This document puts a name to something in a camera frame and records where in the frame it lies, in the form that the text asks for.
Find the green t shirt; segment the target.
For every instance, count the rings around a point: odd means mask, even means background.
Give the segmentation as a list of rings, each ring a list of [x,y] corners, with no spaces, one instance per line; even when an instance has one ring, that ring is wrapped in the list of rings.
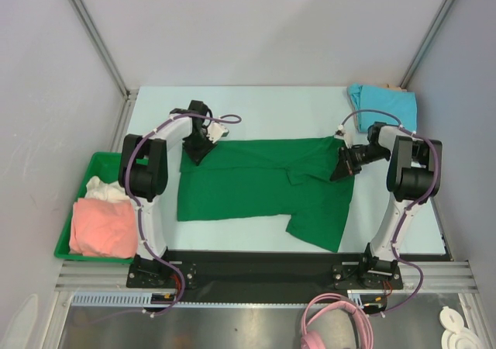
[[[181,160],[181,222],[288,215],[286,232],[337,252],[354,180],[332,181],[339,151],[332,136],[295,140],[221,141],[200,164]]]

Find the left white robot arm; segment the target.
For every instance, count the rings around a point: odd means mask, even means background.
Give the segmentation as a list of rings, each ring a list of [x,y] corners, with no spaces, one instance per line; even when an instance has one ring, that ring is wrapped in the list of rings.
[[[119,185],[131,198],[139,237],[136,254],[150,260],[167,250],[160,210],[160,196],[169,181],[168,152],[180,144],[190,161],[198,166],[216,147],[211,109],[192,100],[186,109],[173,109],[167,120],[141,136],[128,134],[122,143]]]

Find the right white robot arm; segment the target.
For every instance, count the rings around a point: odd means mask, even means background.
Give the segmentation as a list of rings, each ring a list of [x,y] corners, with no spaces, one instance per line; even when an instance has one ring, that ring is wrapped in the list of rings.
[[[420,137],[403,126],[375,122],[367,144],[345,143],[338,149],[338,163],[331,181],[353,177],[366,164],[388,162],[386,188],[389,203],[379,230],[365,250],[365,264],[357,269],[359,282],[377,287],[385,279],[382,265],[396,264],[399,248],[419,208],[439,191],[443,144]]]

